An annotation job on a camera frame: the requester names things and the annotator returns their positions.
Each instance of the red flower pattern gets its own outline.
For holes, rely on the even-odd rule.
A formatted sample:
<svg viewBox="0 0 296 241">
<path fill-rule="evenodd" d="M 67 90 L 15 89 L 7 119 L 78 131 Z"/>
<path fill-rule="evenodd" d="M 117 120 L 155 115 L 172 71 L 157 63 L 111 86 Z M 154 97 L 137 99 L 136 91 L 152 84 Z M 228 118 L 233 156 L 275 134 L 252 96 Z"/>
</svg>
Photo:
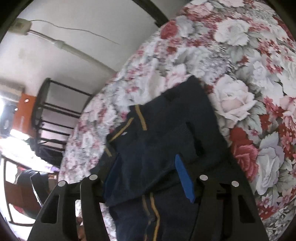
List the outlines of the red flower pattern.
<svg viewBox="0 0 296 241">
<path fill-rule="evenodd" d="M 271 112 L 275 118 L 283 117 L 283 113 L 285 112 L 282 107 L 275 105 L 273 108 L 271 108 Z"/>
<path fill-rule="evenodd" d="M 257 148 L 253 145 L 239 147 L 235 145 L 233 148 L 233 155 L 244 171 L 247 179 L 250 182 L 253 181 L 258 172 L 258 165 L 256 164 L 256 158 L 258 155 Z"/>
<path fill-rule="evenodd" d="M 240 127 L 235 127 L 230 131 L 229 139 L 232 141 L 232 146 L 251 145 L 253 143 L 253 141 L 247 138 L 246 132 Z"/>
<path fill-rule="evenodd" d="M 168 54 L 173 54 L 177 51 L 177 48 L 176 47 L 171 47 L 171 46 L 168 46 L 167 48 L 167 52 Z"/>
<path fill-rule="evenodd" d="M 266 97 L 263 99 L 263 103 L 265 105 L 266 111 L 270 112 L 274 108 L 274 104 L 272 103 L 272 99 Z"/>
<path fill-rule="evenodd" d="M 121 118 L 123 121 L 126 121 L 126 116 L 127 116 L 127 113 L 126 112 L 121 112 Z"/>
<path fill-rule="evenodd" d="M 268 57 L 271 56 L 271 53 L 269 52 L 270 43 L 268 41 L 262 40 L 262 42 L 259 42 L 258 50 L 261 54 L 266 54 Z"/>
<path fill-rule="evenodd" d="M 160 32 L 160 37 L 162 39 L 169 39 L 174 37 L 178 32 L 178 27 L 176 26 L 176 21 L 169 21 Z"/>
<path fill-rule="evenodd" d="M 263 23 L 251 22 L 251 27 L 249 28 L 249 32 L 260 32 L 263 30 L 270 31 L 269 27 L 264 25 Z"/>
<path fill-rule="evenodd" d="M 294 41 L 293 35 L 291 34 L 290 30 L 287 28 L 287 26 L 285 25 L 285 23 L 278 19 L 276 16 L 273 16 L 273 18 L 278 22 L 278 24 L 286 31 L 288 37 Z"/>
<path fill-rule="evenodd" d="M 213 93 L 214 86 L 205 84 L 205 92 L 209 95 Z"/>
<path fill-rule="evenodd" d="M 289 129 L 293 130 L 293 132 L 296 131 L 296 124 L 293 121 L 293 118 L 291 116 L 284 116 L 283 121 Z"/>
<path fill-rule="evenodd" d="M 253 5 L 254 4 L 254 1 L 253 0 L 244 0 L 244 4 L 251 4 L 251 5 Z"/>
<path fill-rule="evenodd" d="M 290 137 L 292 137 L 292 142 L 294 142 L 295 140 L 295 138 L 296 138 L 296 133 L 294 132 L 294 131 L 292 131 L 291 129 L 287 129 L 287 134 L 290 136 Z"/>
<path fill-rule="evenodd" d="M 283 135 L 281 137 L 281 143 L 283 145 L 283 148 L 286 148 L 287 150 L 289 150 L 291 142 L 292 142 L 292 137 L 289 135 L 288 132 L 286 133 L 286 135 Z"/>
<path fill-rule="evenodd" d="M 274 207 L 265 208 L 263 205 L 258 207 L 259 216 L 262 220 L 268 219 L 271 215 L 276 213 L 276 211 Z"/>
<path fill-rule="evenodd" d="M 144 50 L 143 50 L 143 49 L 144 49 L 144 47 L 141 46 L 141 47 L 137 50 L 136 54 L 139 55 L 140 57 L 142 57 L 143 54 L 144 54 Z"/>
<path fill-rule="evenodd" d="M 284 153 L 285 153 L 285 158 L 292 159 L 293 158 L 293 154 L 295 154 L 295 151 L 293 149 L 293 146 L 292 145 L 289 145 L 288 148 L 284 148 Z"/>
<path fill-rule="evenodd" d="M 269 114 L 259 115 L 259 118 L 260 118 L 262 130 L 267 130 L 268 126 L 272 123 L 271 121 L 268 120 L 269 119 Z"/>
<path fill-rule="evenodd" d="M 244 55 L 242 57 L 242 59 L 240 61 L 237 62 L 238 64 L 245 64 L 245 63 L 249 63 L 249 59 L 246 55 Z"/>
<path fill-rule="evenodd" d="M 257 137 L 257 136 L 259 136 L 259 132 L 256 130 L 251 130 L 251 135 L 254 137 Z"/>
<path fill-rule="evenodd" d="M 279 132 L 279 136 L 282 137 L 283 135 L 285 135 L 287 133 L 287 127 L 285 124 L 280 124 L 278 126 L 278 132 Z"/>
</svg>

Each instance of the white wall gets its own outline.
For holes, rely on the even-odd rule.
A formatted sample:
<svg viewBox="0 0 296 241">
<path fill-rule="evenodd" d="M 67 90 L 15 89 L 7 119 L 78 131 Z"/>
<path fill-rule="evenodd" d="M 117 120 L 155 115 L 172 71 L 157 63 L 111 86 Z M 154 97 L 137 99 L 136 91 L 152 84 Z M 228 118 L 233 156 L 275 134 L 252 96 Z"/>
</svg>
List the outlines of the white wall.
<svg viewBox="0 0 296 241">
<path fill-rule="evenodd" d="M 186 2 L 152 1 L 169 18 L 174 17 Z M 86 32 L 60 29 L 44 22 L 33 22 L 31 28 L 65 41 L 116 71 L 157 30 L 154 19 L 132 0 L 34 0 L 19 17 L 90 30 L 119 43 L 116 45 Z M 7 33 L 0 43 L 0 78 L 23 84 L 27 94 L 36 96 L 47 77 L 94 93 L 111 76 L 36 36 Z M 85 96 L 73 95 L 73 92 L 63 88 L 51 91 L 49 99 L 53 104 L 77 111 L 81 111 L 86 101 Z"/>
</svg>

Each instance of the navy blue garment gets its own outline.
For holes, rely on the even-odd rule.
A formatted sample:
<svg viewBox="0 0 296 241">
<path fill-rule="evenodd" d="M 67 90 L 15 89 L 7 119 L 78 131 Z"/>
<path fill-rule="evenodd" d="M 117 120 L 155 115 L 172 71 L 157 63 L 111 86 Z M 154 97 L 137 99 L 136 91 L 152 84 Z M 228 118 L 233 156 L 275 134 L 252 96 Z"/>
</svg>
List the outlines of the navy blue garment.
<svg viewBox="0 0 296 241">
<path fill-rule="evenodd" d="M 130 110 L 127 121 L 107 136 L 122 162 L 114 175 L 117 179 L 113 190 L 108 191 L 107 206 L 179 183 L 176 154 L 198 160 L 201 171 L 220 163 L 225 156 L 227 143 L 219 132 L 211 103 L 194 76 Z"/>
<path fill-rule="evenodd" d="M 118 241 L 189 240 L 198 204 L 185 197 L 180 184 L 110 207 Z"/>
</svg>

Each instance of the metal screw head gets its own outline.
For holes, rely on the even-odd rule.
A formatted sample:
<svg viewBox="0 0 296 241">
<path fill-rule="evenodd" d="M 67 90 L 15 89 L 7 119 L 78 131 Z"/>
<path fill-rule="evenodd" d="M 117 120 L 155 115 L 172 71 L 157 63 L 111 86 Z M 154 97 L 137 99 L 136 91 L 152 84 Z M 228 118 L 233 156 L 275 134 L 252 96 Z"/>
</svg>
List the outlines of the metal screw head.
<svg viewBox="0 0 296 241">
<path fill-rule="evenodd" d="M 59 187 L 63 187 L 66 185 L 66 181 L 60 181 L 58 184 L 57 184 Z"/>
<path fill-rule="evenodd" d="M 232 181 L 231 182 L 231 185 L 233 185 L 234 187 L 238 187 L 239 186 L 239 183 L 237 181 Z"/>
<path fill-rule="evenodd" d="M 208 176 L 206 176 L 206 175 L 200 175 L 200 180 L 206 181 L 208 179 L 209 179 Z"/>
<path fill-rule="evenodd" d="M 93 174 L 93 175 L 89 176 L 89 179 L 94 181 L 94 180 L 98 179 L 98 176 L 96 174 Z"/>
</svg>

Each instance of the pink rose pattern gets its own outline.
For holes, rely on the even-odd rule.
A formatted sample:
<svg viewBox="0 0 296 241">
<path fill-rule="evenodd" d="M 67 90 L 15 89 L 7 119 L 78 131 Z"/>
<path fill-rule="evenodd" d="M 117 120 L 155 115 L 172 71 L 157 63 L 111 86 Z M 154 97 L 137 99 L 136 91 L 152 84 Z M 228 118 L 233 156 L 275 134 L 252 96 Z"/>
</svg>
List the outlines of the pink rose pattern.
<svg viewBox="0 0 296 241">
<path fill-rule="evenodd" d="M 296 203 L 296 101 L 283 91 L 296 88 L 296 43 L 262 0 L 199 2 L 187 4 L 153 34 L 91 100 L 68 139 L 59 180 L 74 183 L 89 175 L 104 152 L 106 136 L 126 120 L 130 105 L 150 101 L 191 74 L 213 95 L 228 75 L 234 89 L 240 83 L 251 94 L 246 102 L 237 90 L 230 92 L 237 106 L 224 112 L 236 108 L 243 115 L 230 125 L 229 116 L 217 112 L 218 123 L 253 187 L 270 240 L 277 240 Z M 255 105 L 245 104 L 254 100 Z M 270 176 L 260 171 L 265 164 Z M 267 189 L 263 195 L 257 191 L 259 180 Z M 101 208 L 110 238 L 116 240 L 108 210 Z"/>
</svg>

